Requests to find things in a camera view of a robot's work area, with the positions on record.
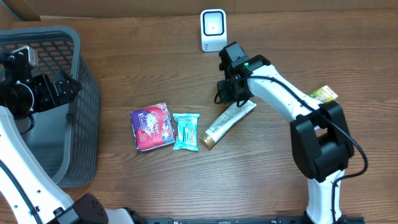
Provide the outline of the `white conditioner tube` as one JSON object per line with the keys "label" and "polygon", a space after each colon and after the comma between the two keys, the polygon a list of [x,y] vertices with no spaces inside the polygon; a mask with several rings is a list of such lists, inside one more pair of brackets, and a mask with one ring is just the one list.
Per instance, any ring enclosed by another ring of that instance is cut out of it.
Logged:
{"label": "white conditioner tube", "polygon": [[241,119],[248,115],[257,104],[247,101],[238,107],[236,103],[226,109],[201,136],[200,142],[211,150],[217,142]]}

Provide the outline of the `red purple pad pack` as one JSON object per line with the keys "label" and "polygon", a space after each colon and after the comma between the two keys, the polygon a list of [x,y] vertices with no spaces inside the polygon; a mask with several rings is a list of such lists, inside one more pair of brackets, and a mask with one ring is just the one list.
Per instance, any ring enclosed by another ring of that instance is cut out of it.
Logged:
{"label": "red purple pad pack", "polygon": [[131,112],[136,149],[148,152],[175,143],[175,131],[166,103],[157,103]]}

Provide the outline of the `grey plastic basket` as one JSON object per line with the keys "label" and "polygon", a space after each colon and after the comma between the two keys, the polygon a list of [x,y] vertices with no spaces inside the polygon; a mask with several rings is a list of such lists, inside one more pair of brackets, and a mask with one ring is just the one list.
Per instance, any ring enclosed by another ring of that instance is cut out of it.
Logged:
{"label": "grey plastic basket", "polygon": [[[31,67],[12,51],[28,45],[38,54]],[[67,26],[33,27],[1,32],[1,82],[6,70],[48,75],[60,81],[63,70],[81,84],[73,102],[15,119],[28,148],[49,177],[61,188],[80,187],[96,173],[100,89],[81,56],[76,31]]]}

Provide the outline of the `teal wet wipes pack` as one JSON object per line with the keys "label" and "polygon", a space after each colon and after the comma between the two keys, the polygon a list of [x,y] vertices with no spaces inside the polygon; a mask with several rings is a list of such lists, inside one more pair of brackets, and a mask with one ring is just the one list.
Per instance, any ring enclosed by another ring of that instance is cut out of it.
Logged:
{"label": "teal wet wipes pack", "polygon": [[177,123],[177,138],[173,150],[187,149],[198,151],[197,127],[200,114],[174,113],[173,118]]}

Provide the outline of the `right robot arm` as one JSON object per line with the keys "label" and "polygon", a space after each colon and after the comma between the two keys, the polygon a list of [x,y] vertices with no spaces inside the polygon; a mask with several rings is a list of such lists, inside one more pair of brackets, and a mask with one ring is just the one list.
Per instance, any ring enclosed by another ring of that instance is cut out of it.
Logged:
{"label": "right robot arm", "polygon": [[290,124],[292,156],[308,179],[306,223],[347,223],[340,210],[340,184],[354,154],[341,106],[316,100],[289,83],[262,55],[245,54],[237,42],[220,52],[215,103],[243,107],[256,96]]}

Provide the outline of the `cardboard backboard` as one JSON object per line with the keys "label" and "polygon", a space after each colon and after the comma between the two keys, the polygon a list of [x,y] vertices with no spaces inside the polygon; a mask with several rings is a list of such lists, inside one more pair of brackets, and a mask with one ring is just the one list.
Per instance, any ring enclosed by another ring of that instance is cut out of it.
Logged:
{"label": "cardboard backboard", "polygon": [[4,0],[3,3],[23,20],[38,20],[41,16],[186,16],[211,8],[239,14],[397,7],[397,0]]}

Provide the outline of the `white barcode scanner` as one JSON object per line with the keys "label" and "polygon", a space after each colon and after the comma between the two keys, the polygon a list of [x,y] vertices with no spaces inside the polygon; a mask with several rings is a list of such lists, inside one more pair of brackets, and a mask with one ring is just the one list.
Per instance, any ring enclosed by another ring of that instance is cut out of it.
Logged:
{"label": "white barcode scanner", "polygon": [[219,52],[227,45],[226,13],[222,9],[205,9],[200,14],[201,49]]}

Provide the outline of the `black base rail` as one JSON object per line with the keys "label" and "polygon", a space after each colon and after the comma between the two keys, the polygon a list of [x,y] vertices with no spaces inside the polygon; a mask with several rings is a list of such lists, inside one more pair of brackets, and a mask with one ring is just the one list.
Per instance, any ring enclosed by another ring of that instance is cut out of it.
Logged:
{"label": "black base rail", "polygon": [[145,218],[147,224],[310,224],[307,216],[280,216],[277,218],[243,219],[180,219]]}

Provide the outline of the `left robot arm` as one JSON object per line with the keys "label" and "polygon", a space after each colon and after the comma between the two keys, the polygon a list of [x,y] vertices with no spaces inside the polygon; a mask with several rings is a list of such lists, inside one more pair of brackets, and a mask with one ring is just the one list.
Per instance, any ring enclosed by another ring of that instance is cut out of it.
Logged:
{"label": "left robot arm", "polygon": [[19,223],[145,223],[129,208],[105,209],[92,194],[74,202],[47,175],[18,131],[15,119],[72,102],[80,89],[67,74],[51,83],[47,75],[6,70],[1,82],[1,192]]}

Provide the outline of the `green juice carton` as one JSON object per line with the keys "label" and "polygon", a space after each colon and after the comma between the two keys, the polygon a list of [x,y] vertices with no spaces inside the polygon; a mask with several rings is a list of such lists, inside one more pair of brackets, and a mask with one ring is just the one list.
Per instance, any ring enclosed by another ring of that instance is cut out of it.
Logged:
{"label": "green juice carton", "polygon": [[328,85],[315,90],[309,96],[322,103],[335,101],[338,98],[338,95]]}

